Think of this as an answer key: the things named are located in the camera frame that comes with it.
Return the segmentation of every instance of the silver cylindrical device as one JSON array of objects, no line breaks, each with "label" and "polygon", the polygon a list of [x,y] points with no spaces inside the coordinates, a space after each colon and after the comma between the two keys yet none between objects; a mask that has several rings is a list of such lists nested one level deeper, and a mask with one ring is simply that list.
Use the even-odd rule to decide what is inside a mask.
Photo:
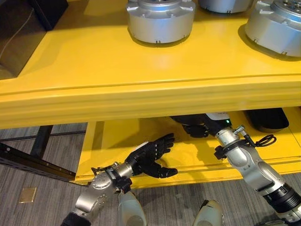
[{"label": "silver cylindrical device", "polygon": [[260,46],[301,57],[301,0],[258,1],[245,30]]},{"label": "silver cylindrical device", "polygon": [[130,0],[127,12],[133,37],[149,43],[169,43],[190,34],[195,3],[191,0]]},{"label": "silver cylindrical device", "polygon": [[247,11],[254,0],[198,0],[199,5],[217,13],[238,13]]}]

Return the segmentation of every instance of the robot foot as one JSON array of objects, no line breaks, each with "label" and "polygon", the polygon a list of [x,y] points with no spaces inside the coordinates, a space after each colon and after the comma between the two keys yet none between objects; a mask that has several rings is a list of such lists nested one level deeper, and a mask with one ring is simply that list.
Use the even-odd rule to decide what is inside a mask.
[{"label": "robot foot", "polygon": [[119,194],[118,226],[147,226],[143,209],[131,192]]}]

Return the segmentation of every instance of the black metal frame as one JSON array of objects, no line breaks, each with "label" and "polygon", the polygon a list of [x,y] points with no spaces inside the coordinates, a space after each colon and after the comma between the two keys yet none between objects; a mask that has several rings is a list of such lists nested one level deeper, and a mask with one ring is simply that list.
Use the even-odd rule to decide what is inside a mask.
[{"label": "black metal frame", "polygon": [[51,136],[52,127],[52,125],[40,127],[32,146],[31,154],[0,143],[0,164],[61,181],[69,182],[74,180],[75,172],[42,160],[49,137]]}]

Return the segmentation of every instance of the yellow table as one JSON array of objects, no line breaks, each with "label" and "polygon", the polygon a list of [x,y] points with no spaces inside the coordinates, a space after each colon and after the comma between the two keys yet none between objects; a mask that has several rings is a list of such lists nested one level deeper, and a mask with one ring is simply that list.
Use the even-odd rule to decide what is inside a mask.
[{"label": "yellow table", "polygon": [[301,62],[255,50],[247,13],[198,7],[188,39],[155,46],[130,37],[126,2],[69,2],[19,77],[0,81],[0,129],[301,105]]},{"label": "yellow table", "polygon": [[[257,148],[264,161],[280,174],[301,172],[301,123],[294,123],[301,121],[301,109],[286,108],[285,113],[290,121],[289,128],[275,133],[275,144]],[[230,112],[230,117],[234,126],[244,124],[254,141],[267,135],[253,129],[243,112]],[[214,149],[219,143],[214,137],[191,138],[179,123],[169,117],[160,117],[89,123],[74,182],[86,185],[94,177],[91,167],[105,167],[114,161],[123,162],[139,144],[172,132],[175,134],[175,145],[171,152],[163,155],[158,162],[166,167],[177,168],[179,173],[165,179],[142,174],[132,179],[132,187],[170,186],[242,178],[227,160],[216,159]]]},{"label": "yellow table", "polygon": [[[254,46],[244,34],[249,12],[223,16],[198,7],[186,40],[140,43],[127,30],[126,3],[69,1],[21,74],[0,81],[0,129],[89,121],[80,184],[91,180],[91,167],[124,161],[134,146],[167,132],[175,132],[176,145],[161,163],[179,174],[141,175],[134,187],[241,178],[214,158],[215,139],[192,139],[162,116],[300,106],[300,59]],[[300,116],[299,109],[288,112],[291,119]],[[246,124],[242,113],[231,116],[235,125]],[[280,173],[301,171],[300,121],[278,133],[275,145],[259,149]],[[248,130],[256,140],[264,136]]]}]

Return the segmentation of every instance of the silver robot arm segment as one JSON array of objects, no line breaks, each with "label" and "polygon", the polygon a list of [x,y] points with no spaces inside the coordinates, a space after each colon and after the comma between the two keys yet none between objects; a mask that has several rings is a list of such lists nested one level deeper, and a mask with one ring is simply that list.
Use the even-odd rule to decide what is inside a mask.
[{"label": "silver robot arm segment", "polygon": [[114,183],[114,180],[117,179],[116,173],[118,173],[119,178],[126,180],[132,176],[133,170],[130,164],[123,163],[119,165],[114,163],[106,171],[96,175],[90,186],[80,194],[73,212],[92,222],[108,199],[116,192],[120,192],[120,188]]},{"label": "silver robot arm segment", "polygon": [[225,156],[229,163],[241,173],[245,182],[260,195],[268,195],[285,184],[284,179],[262,160],[254,147],[240,142],[237,130],[233,131],[232,128],[226,128],[219,131],[215,137],[223,149],[226,149]]},{"label": "silver robot arm segment", "polygon": [[245,182],[274,208],[278,217],[288,224],[301,225],[301,197],[262,160],[244,127],[222,129],[215,137],[221,144],[216,151],[227,157]]},{"label": "silver robot arm segment", "polygon": [[95,174],[90,186],[80,194],[75,209],[63,220],[61,226],[90,226],[115,193],[130,191],[131,176],[145,173],[154,178],[167,178],[177,169],[162,167],[155,160],[170,152],[174,134],[167,134],[152,142],[144,142],[133,151],[123,164],[115,162],[105,168],[91,168]]},{"label": "silver robot arm segment", "polygon": [[254,143],[243,126],[232,129],[229,115],[225,112],[171,116],[182,124],[192,137],[208,134],[216,137],[220,146],[214,155],[217,159],[228,158],[229,163],[243,176],[245,182],[257,191],[274,208],[286,223],[301,225],[301,196],[259,156],[255,147],[268,146],[276,141],[268,135]]}]

